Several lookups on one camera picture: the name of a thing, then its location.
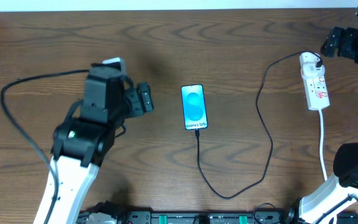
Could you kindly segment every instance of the wooden table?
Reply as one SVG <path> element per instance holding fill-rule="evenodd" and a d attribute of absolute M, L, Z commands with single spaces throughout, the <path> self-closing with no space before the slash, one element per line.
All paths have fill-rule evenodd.
<path fill-rule="evenodd" d="M 271 165 L 260 185 L 232 200 L 217 198 L 198 173 L 180 87 L 204 85 L 209 128 L 201 131 L 201 166 L 221 194 L 231 195 L 261 178 L 269 153 L 255 110 L 266 67 L 293 52 L 318 51 L 334 26 L 357 27 L 354 10 L 0 13 L 0 89 L 17 78 L 117 56 L 135 82 L 148 81 L 155 111 L 126 121 L 127 134 L 106 156 L 83 208 L 105 200 L 154 210 L 253 210 L 262 202 L 284 208 L 323 183 L 319 117 L 307 108 L 299 60 L 269 71 L 259 106 L 275 144 Z M 345 58 L 324 58 L 324 65 L 331 175 L 338 147 L 358 141 L 358 65 Z M 70 105 L 82 98 L 85 76 L 9 90 L 8 106 L 45 152 Z M 46 180 L 45 165 L 0 107 L 0 223 L 32 223 Z"/>

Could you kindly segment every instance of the white power strip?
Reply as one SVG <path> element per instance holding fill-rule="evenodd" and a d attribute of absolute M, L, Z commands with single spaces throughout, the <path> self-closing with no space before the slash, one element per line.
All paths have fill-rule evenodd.
<path fill-rule="evenodd" d="M 317 68 L 320 59 L 312 53 L 303 53 L 299 57 L 301 76 L 305 86 L 306 99 L 309 110 L 321 110 L 329 106 L 328 90 L 324 78 L 324 65 Z"/>

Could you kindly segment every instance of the wooden tabletop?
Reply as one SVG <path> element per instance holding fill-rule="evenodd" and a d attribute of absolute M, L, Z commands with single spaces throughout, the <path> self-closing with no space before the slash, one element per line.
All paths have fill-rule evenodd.
<path fill-rule="evenodd" d="M 323 183 L 319 116 L 308 110 L 297 57 L 271 68 L 259 107 L 274 140 L 266 179 L 232 200 L 215 196 L 196 165 L 196 138 L 185 131 L 180 87 L 202 83 L 209 127 L 201 166 L 231 195 L 262 176 L 270 142 L 255 110 L 266 67 L 300 50 L 319 50 L 334 26 L 357 27 L 353 9 L 0 13 L 0 90 L 18 78 L 86 69 L 112 57 L 147 81 L 155 110 L 128 119 L 83 208 L 112 200 L 154 210 L 253 210 L 288 207 Z M 323 110 L 328 174 L 344 143 L 358 142 L 358 65 L 323 58 L 331 106 Z M 49 155 L 53 130 L 86 74 L 13 87 L 7 104 Z M 32 223 L 48 170 L 0 107 L 0 223 Z M 358 212 L 358 205 L 350 210 Z"/>

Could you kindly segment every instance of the smartphone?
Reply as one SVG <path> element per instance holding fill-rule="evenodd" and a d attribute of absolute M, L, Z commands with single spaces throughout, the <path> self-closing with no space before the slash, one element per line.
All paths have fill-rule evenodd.
<path fill-rule="evenodd" d="M 201 84 L 182 86 L 181 100 L 186 130 L 207 128 L 203 86 Z"/>

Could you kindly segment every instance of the white cord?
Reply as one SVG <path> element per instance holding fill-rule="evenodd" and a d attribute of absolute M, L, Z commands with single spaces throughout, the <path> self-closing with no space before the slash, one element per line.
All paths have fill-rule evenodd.
<path fill-rule="evenodd" d="M 324 143 L 324 118 L 323 112 L 318 110 L 318 114 L 320 115 L 320 145 L 319 145 L 319 153 L 320 153 L 320 163 L 321 163 L 321 170 L 323 171 L 324 181 L 327 180 L 327 171 L 326 166 L 324 164 L 324 153 L 323 153 L 323 143 Z M 336 224 L 337 216 L 334 216 L 333 224 Z"/>

